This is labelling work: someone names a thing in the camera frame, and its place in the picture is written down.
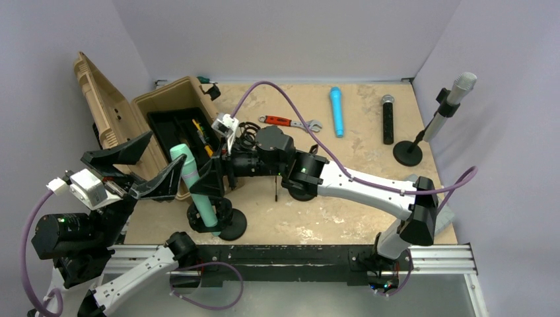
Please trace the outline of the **black tripod shock-mount stand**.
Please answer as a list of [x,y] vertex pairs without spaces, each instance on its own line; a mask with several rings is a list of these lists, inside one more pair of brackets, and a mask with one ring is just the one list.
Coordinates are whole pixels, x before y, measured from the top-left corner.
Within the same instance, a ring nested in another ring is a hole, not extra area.
[[261,127],[254,122],[241,122],[239,125],[240,135],[236,138],[235,145],[237,151],[246,155],[258,168],[261,176],[264,175],[274,175],[274,186],[275,186],[275,202],[278,202],[278,185],[277,185],[277,172],[273,171],[272,167],[265,163],[260,157],[256,150],[256,134],[261,129]]

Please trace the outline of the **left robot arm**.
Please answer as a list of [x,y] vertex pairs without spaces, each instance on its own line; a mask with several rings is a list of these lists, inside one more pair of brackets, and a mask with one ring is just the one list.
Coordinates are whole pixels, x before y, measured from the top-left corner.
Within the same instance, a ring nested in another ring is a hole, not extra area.
[[[96,280],[114,254],[117,242],[138,201],[175,198],[187,155],[174,158],[153,179],[120,171],[137,164],[151,141],[145,132],[109,149],[87,151],[85,168],[52,180],[34,206],[22,233],[20,274],[32,303],[29,316],[108,316],[149,281],[175,269],[191,269],[197,246],[184,232],[175,232],[144,262],[115,281]],[[47,295],[39,299],[26,267],[26,247],[53,262]]]

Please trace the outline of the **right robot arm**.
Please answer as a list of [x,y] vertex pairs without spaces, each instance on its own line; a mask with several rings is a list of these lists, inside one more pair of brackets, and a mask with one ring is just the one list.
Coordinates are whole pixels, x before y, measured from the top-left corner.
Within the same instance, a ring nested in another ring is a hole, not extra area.
[[376,238],[372,263],[386,269],[411,245],[431,246],[435,240],[438,199],[430,178],[399,181],[346,170],[313,152],[296,149],[292,137],[275,126],[259,129],[251,149],[235,141],[232,151],[217,151],[190,187],[194,194],[223,197],[227,178],[280,176],[281,187],[295,200],[336,197],[377,208],[393,217],[389,229]]

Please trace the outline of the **black round-base mic stand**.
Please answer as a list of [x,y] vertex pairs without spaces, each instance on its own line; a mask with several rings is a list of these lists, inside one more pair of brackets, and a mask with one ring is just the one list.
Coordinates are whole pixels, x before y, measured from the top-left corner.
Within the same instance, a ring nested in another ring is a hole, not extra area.
[[320,163],[316,160],[318,145],[311,146],[308,152],[298,151],[295,163],[289,175],[287,188],[292,198],[298,201],[310,201],[316,194],[311,189],[316,189],[320,175]]

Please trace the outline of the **black handheld microphone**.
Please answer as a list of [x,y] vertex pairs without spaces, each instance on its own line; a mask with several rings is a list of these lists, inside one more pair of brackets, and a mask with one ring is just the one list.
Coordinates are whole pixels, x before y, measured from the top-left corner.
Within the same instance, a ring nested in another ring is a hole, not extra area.
[[385,145],[394,142],[394,97],[386,94],[382,97],[382,139]]

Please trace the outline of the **blue microphone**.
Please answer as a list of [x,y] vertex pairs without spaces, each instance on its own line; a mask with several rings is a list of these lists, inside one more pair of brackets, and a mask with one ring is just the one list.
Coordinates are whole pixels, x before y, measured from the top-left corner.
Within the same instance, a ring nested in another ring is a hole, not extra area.
[[344,123],[343,123],[343,111],[342,111],[342,104],[341,104],[341,91],[339,87],[331,88],[330,100],[332,104],[332,114],[333,114],[335,135],[338,138],[342,138],[344,136]]

